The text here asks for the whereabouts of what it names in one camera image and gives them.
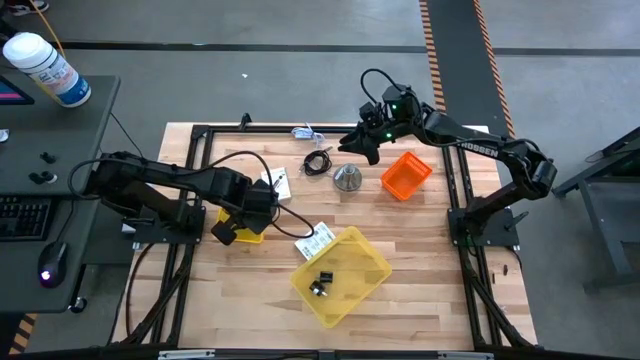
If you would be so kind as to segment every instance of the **butcher block tabletop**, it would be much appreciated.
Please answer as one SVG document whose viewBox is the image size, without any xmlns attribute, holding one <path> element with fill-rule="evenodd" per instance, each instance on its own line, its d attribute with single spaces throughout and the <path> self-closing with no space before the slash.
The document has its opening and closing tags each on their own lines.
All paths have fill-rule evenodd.
<svg viewBox="0 0 640 360">
<path fill-rule="evenodd" d="M 185 164 L 193 125 L 167 124 L 159 161 Z M 299 172 L 303 158 L 315 149 L 315 143 L 296 140 L 288 133 L 215 134 L 211 161 L 251 150 L 264 157 L 272 170 L 285 167 L 292 198 L 283 203 L 314 225 L 324 222 L 335 235 L 349 226 L 357 227 L 391 264 L 391 276 L 337 326 L 326 329 L 290 284 L 292 272 L 305 262 L 294 246 L 296 239 L 269 226 L 261 244 L 234 242 L 224 246 L 210 232 L 218 207 L 207 203 L 207 221 L 193 259 L 179 346 L 472 349 L 460 260 L 449 239 L 446 212 L 450 203 L 441 149 L 405 137 L 395 144 L 383 144 L 380 163 L 369 166 L 364 156 L 336 150 L 341 134 L 325 136 L 322 148 L 333 146 L 329 151 L 333 167 L 324 175 L 308 177 Z M 204 141 L 198 147 L 196 164 L 200 164 L 203 148 Z M 433 173 L 409 200 L 399 201 L 382 188 L 380 176 L 407 151 L 428 164 Z M 476 196 L 501 187 L 494 160 L 473 153 L 467 153 L 467 158 Z M 362 172 L 358 191 L 342 192 L 333 184 L 331 173 L 346 163 L 355 164 Z M 234 157 L 220 166 L 252 179 L 260 178 L 264 170 L 251 156 Z M 454 168 L 459 176 L 455 159 Z M 158 189 L 169 197 L 178 196 L 176 190 Z M 464 206 L 460 190 L 459 198 Z M 277 223 L 291 233 L 308 232 L 303 223 L 285 212 Z M 138 269 L 131 293 L 132 327 L 142 320 L 158 296 L 167 250 L 167 245 L 154 246 Z M 492 287 L 496 302 L 521 334 L 535 342 L 516 258 L 503 248 L 486 248 L 486 257 L 490 277 L 495 279 Z M 181 258 L 179 253 L 176 267 Z M 505 264 L 509 271 L 503 275 Z M 165 335 L 173 304 L 169 304 L 165 317 Z M 122 301 L 113 341 L 125 337 L 124 309 Z M 478 311 L 483 334 L 489 339 L 484 306 L 478 306 Z"/>
</svg>

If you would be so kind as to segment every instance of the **concrete floor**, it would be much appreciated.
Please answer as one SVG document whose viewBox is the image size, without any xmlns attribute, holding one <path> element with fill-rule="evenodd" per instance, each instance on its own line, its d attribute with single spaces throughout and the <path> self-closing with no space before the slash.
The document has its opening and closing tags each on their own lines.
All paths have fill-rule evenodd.
<svg viewBox="0 0 640 360">
<path fill-rule="evenodd" d="M 481 4 L 495 47 L 640 47 L 637 1 Z M 171 0 L 56 0 L 48 18 L 65 40 L 424 44 L 417 0 L 189 0 L 179 6 Z M 37 17 L 14 23 L 44 33 Z M 353 122 L 365 100 L 358 77 L 371 66 L 410 82 L 421 98 L 432 100 L 424 54 L 68 51 L 68 57 L 82 73 L 122 78 L 114 112 L 150 157 L 168 121 L 237 121 L 248 111 L 256 121 Z M 556 159 L 557 184 L 586 167 L 587 155 L 640 124 L 637 60 L 498 59 L 516 133 L 534 139 Z M 370 87 L 382 91 L 383 82 L 372 77 Z M 113 124 L 103 148 L 131 149 Z M 508 181 L 506 172 L 501 176 Z M 610 270 L 582 199 L 571 194 L 514 208 L 531 212 L 518 230 L 540 344 L 640 357 L 640 289 L 597 296 L 582 291 L 584 281 Z M 104 344 L 126 276 L 126 269 L 90 269 L 82 290 L 92 299 L 87 310 L 40 316 L 28 351 Z"/>
</svg>

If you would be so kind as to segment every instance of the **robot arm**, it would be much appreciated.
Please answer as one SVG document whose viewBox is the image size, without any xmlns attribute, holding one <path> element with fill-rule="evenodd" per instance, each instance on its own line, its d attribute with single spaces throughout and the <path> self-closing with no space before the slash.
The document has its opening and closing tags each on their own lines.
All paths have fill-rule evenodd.
<svg viewBox="0 0 640 360">
<path fill-rule="evenodd" d="M 278 206 L 278 194 L 267 183 L 262 180 L 254 183 L 229 168 L 190 170 L 128 152 L 103 154 L 85 194 L 97 195 L 106 206 L 126 216 L 125 222 L 132 226 L 159 225 L 199 236 L 203 222 L 201 206 L 168 199 L 148 184 L 190 191 L 224 208 L 229 219 L 218 222 L 211 231 L 225 245 L 235 239 L 236 229 L 248 228 L 256 234 L 264 231 Z M 141 218 L 144 214 L 152 215 Z"/>
<path fill-rule="evenodd" d="M 547 196 L 557 170 L 535 143 L 461 126 L 447 115 L 420 103 L 410 86 L 396 84 L 381 73 L 392 83 L 382 95 L 383 102 L 372 98 L 375 104 L 368 102 L 360 108 L 362 121 L 340 140 L 339 151 L 365 155 L 369 164 L 374 165 L 380 161 L 380 144 L 414 135 L 429 146 L 458 146 L 503 162 L 513 182 L 486 198 L 478 197 L 468 204 L 463 223 L 472 235 L 482 233 L 489 217 L 501 209 L 521 199 L 535 200 Z"/>
</svg>

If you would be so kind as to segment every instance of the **yellow plastic basket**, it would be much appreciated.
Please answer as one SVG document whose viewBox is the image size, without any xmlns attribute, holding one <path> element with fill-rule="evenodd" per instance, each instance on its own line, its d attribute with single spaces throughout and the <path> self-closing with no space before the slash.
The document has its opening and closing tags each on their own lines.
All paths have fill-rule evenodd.
<svg viewBox="0 0 640 360">
<path fill-rule="evenodd" d="M 325 284 L 328 296 L 316 296 L 309 286 L 321 271 L 333 272 Z M 291 275 L 291 284 L 327 328 L 336 326 L 389 275 L 391 265 L 351 226 Z"/>
<path fill-rule="evenodd" d="M 224 222 L 228 218 L 229 218 L 229 213 L 224 211 L 223 208 L 220 208 L 220 210 L 218 210 L 218 218 L 216 219 L 216 223 L 218 221 Z M 260 234 L 256 234 L 249 229 L 240 229 L 240 230 L 235 230 L 235 233 L 237 236 L 236 241 L 240 241 L 240 242 L 250 242 L 254 244 L 259 244 L 262 242 L 262 240 L 264 240 L 264 232 Z"/>
</svg>

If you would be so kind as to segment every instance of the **white bottle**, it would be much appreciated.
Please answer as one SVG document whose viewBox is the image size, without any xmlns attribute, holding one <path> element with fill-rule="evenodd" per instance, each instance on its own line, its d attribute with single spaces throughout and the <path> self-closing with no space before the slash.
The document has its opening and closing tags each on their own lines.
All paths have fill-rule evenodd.
<svg viewBox="0 0 640 360">
<path fill-rule="evenodd" d="M 40 35 L 18 34 L 7 41 L 2 54 L 64 107 L 80 106 L 91 96 L 87 81 Z"/>
</svg>

